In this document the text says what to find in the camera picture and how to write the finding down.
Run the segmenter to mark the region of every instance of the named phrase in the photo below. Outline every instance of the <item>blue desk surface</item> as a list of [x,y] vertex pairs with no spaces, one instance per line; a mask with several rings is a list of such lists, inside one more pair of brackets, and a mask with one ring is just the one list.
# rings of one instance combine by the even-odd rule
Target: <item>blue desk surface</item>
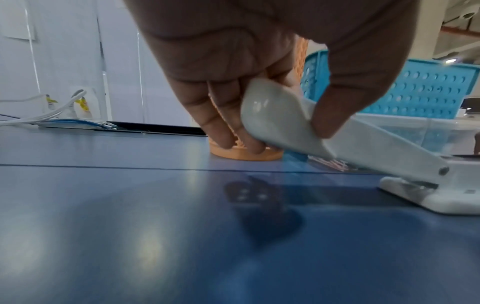
[[415,207],[381,176],[97,133],[0,129],[0,303],[480,299],[480,218]]

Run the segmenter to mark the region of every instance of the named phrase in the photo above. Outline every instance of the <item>orange basket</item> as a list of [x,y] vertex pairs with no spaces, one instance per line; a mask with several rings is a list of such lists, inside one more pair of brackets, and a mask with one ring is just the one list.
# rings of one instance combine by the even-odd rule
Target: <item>orange basket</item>
[[[299,38],[296,42],[295,66],[293,70],[295,71],[298,81],[302,78],[308,46],[309,41],[305,38]],[[220,147],[211,138],[209,138],[208,141],[210,143],[210,153],[224,158],[249,161],[270,161],[281,159],[284,155],[283,151],[276,151],[270,148],[267,148],[262,154],[250,154],[244,143],[238,137],[234,147],[229,150]]]

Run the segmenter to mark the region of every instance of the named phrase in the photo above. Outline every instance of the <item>white stapler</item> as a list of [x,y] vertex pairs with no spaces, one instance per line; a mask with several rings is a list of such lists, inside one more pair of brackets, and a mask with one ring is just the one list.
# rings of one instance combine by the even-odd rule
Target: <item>white stapler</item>
[[424,208],[480,215],[480,161],[442,158],[355,117],[322,140],[310,124],[314,107],[289,88],[255,79],[244,95],[241,119],[250,134],[267,143],[395,176],[383,178],[380,189]]

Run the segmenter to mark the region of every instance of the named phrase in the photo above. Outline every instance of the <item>red ceiling beam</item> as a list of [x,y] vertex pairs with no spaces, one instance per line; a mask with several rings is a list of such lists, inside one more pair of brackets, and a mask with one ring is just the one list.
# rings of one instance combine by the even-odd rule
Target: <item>red ceiling beam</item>
[[441,27],[442,32],[451,33],[451,34],[458,34],[458,35],[465,35],[470,37],[477,37],[480,38],[480,32],[470,31],[470,30],[463,30],[459,28],[452,28],[447,26]]

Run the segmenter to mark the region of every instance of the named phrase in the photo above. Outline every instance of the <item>blue basket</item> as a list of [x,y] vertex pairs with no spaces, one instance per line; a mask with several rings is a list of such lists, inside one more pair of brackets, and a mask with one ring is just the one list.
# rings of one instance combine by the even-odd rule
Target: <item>blue basket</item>
[[[480,67],[444,65],[436,60],[409,59],[390,90],[362,113],[453,119],[464,97],[472,92]],[[305,60],[301,88],[319,100],[329,84],[328,51]]]

